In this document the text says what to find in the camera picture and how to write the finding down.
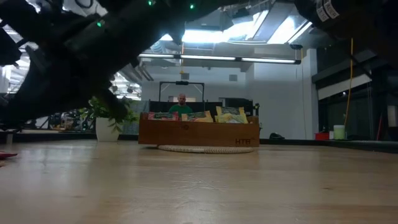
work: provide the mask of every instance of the potted plant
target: potted plant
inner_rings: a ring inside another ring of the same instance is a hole
[[[95,131],[97,140],[101,142],[115,142],[118,140],[119,134],[122,132],[123,124],[132,123],[138,120],[130,105],[132,99],[124,97],[121,102],[127,108],[127,115],[123,119],[116,119],[111,116],[106,107],[95,97],[90,101],[89,108],[81,109],[81,117],[83,119],[95,120]]]

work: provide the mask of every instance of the wooden crate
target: wooden crate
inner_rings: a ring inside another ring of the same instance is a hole
[[[259,147],[258,118],[252,124],[201,123],[148,120],[142,113],[139,144],[176,146]]]

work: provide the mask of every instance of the window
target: window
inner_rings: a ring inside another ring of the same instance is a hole
[[[196,97],[186,97],[186,102],[196,102],[197,98]],[[178,102],[178,97],[177,96],[169,96],[169,101],[177,103]]]

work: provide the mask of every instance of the round mat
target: round mat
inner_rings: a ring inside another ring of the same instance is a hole
[[[171,152],[192,152],[208,154],[237,154],[254,151],[252,147],[213,147],[213,146],[157,146],[158,149]]]

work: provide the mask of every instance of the red box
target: red box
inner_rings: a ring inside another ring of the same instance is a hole
[[[329,140],[329,133],[315,133],[315,140]]]

